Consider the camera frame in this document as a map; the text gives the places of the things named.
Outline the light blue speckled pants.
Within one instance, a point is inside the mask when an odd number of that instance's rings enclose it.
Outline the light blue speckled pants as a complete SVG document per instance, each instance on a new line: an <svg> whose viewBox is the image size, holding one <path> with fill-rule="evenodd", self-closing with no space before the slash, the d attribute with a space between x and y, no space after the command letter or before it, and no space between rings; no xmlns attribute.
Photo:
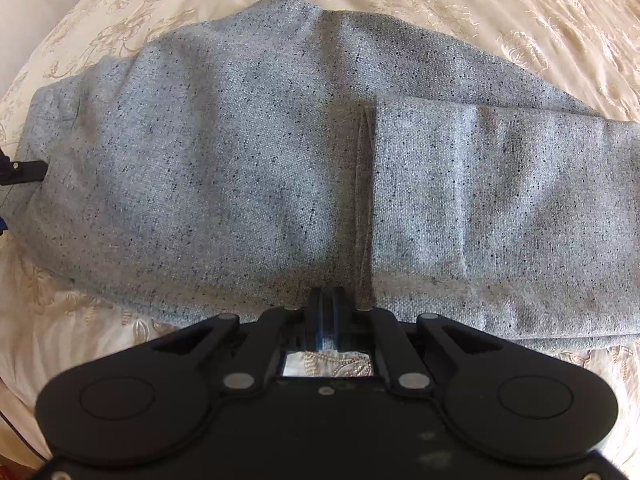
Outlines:
<svg viewBox="0 0 640 480"><path fill-rule="evenodd" d="M262 0L32 97L1 213L176 325L341 285L533 346L639 333L639 128L382 14Z"/></svg>

